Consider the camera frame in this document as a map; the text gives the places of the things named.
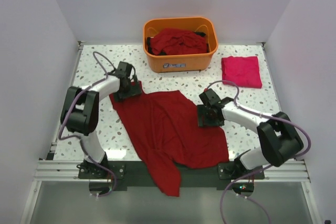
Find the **dark red t shirt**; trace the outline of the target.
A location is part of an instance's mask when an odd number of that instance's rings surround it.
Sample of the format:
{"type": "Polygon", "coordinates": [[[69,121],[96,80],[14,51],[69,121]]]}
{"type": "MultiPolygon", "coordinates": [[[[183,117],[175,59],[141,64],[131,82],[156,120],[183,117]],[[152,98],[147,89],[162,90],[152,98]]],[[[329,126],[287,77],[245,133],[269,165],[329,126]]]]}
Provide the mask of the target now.
{"type": "Polygon", "coordinates": [[[223,129],[199,127],[196,105],[179,90],[109,98],[138,157],[167,196],[180,195],[177,164],[197,169],[229,161],[223,129]]]}

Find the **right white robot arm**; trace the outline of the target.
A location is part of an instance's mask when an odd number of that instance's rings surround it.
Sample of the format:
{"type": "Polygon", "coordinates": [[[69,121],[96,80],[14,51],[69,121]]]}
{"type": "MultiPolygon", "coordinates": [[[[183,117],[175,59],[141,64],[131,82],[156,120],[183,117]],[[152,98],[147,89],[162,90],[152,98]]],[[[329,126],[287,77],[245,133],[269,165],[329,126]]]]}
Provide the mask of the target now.
{"type": "Polygon", "coordinates": [[[265,165],[281,166],[303,149],[303,141],[287,114],[268,114],[240,105],[236,98],[221,99],[213,89],[199,95],[197,106],[199,127],[237,123],[258,135],[260,147],[239,154],[224,172],[229,179],[249,174],[265,165]]]}

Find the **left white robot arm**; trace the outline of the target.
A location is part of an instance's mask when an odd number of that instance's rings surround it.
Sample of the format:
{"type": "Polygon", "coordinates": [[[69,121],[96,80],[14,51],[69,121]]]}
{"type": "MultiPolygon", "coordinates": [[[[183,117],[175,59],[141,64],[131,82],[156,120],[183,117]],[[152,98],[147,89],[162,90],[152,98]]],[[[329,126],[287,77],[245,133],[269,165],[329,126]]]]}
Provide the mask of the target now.
{"type": "Polygon", "coordinates": [[[96,131],[99,122],[100,101],[112,95],[116,102],[141,95],[140,82],[135,67],[120,62],[111,72],[105,72],[103,79],[87,86],[68,88],[61,112],[61,126],[58,139],[79,140],[84,153],[84,173],[102,175],[110,173],[107,155],[99,143],[96,131]]]}

